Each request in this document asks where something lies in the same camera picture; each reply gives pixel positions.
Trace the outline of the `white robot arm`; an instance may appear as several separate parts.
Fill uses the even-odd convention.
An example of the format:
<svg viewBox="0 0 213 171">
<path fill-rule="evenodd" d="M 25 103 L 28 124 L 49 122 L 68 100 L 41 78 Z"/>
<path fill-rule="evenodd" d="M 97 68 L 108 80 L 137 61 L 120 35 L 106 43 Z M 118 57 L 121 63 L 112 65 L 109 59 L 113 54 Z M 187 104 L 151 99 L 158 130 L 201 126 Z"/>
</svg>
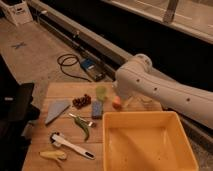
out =
<svg viewBox="0 0 213 171">
<path fill-rule="evenodd" d="M 152 70 L 147 55 L 133 56 L 115 73 L 117 94 L 128 99 L 133 92 L 142 93 L 213 129 L 213 92 L 159 78 Z"/>
</svg>

